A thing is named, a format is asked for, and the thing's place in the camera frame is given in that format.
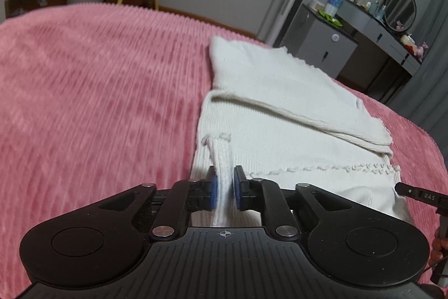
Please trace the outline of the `white knit garment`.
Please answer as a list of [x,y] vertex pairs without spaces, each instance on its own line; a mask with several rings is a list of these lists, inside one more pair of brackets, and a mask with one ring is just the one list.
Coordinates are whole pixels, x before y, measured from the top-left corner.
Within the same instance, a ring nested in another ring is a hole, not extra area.
[[191,175],[217,173],[216,207],[196,212],[196,226],[258,226],[254,209],[236,206],[233,171],[292,190],[308,183],[410,222],[394,187],[393,139],[360,98],[323,71],[290,55],[215,36],[209,57],[213,86],[197,126]]

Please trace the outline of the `pink plush toy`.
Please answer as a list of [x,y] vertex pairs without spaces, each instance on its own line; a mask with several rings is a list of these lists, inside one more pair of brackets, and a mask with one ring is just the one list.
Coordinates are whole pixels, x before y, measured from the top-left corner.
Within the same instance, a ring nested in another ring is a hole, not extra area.
[[429,49],[428,44],[426,42],[423,42],[421,45],[419,45],[415,49],[415,57],[418,59],[420,63],[423,62],[425,53]]

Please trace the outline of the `pink ribbed bedspread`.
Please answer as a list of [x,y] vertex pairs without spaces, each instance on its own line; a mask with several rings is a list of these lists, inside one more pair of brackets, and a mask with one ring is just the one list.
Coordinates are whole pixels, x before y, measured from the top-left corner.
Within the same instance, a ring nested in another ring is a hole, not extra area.
[[[293,207],[255,210],[258,226],[196,226],[211,210],[153,208],[157,191],[193,178],[215,36],[270,48],[111,4],[1,25],[1,296],[444,298],[447,232],[430,235],[447,207],[400,196],[405,222],[299,183]],[[353,94],[389,130],[399,182],[445,194],[444,179],[420,182],[444,172],[434,142]]]

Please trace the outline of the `grey vanity desk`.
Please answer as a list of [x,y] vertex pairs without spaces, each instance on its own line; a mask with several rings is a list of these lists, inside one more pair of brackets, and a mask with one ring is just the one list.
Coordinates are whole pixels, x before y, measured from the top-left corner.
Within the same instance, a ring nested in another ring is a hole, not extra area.
[[363,8],[344,1],[336,16],[357,48],[337,80],[371,98],[388,103],[407,84],[421,63]]

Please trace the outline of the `grey drawer cabinet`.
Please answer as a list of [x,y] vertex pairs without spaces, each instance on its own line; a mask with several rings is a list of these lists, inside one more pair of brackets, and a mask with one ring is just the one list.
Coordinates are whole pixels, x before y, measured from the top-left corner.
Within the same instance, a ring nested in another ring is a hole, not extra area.
[[294,57],[336,79],[358,42],[308,6],[301,5],[280,45]]

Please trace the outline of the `round vanity mirror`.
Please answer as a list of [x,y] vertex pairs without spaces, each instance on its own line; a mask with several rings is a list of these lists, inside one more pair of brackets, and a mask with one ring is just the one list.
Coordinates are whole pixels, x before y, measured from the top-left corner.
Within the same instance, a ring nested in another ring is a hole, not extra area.
[[415,0],[384,0],[383,21],[386,27],[396,33],[409,30],[417,16]]

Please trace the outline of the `green leaf tray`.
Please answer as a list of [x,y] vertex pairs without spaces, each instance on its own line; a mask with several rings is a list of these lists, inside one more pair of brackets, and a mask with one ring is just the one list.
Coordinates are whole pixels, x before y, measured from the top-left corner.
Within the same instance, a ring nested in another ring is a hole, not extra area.
[[335,27],[342,27],[342,24],[339,20],[337,20],[333,16],[330,16],[329,14],[325,13],[324,11],[319,10],[318,14],[325,22],[332,24]]

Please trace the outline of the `white cup on cabinet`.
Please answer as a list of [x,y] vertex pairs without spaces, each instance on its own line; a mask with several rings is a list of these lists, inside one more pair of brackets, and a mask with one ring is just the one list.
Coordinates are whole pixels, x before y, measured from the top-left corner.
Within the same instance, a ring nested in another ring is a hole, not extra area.
[[310,0],[308,3],[308,7],[312,8],[315,11],[323,11],[325,4],[321,3],[318,0]]

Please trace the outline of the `blue white tissue box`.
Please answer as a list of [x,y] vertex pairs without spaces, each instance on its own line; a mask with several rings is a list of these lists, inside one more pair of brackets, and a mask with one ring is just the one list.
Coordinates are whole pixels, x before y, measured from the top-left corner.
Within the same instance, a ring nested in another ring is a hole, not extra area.
[[334,17],[338,12],[341,4],[342,0],[327,0],[323,12],[331,17]]

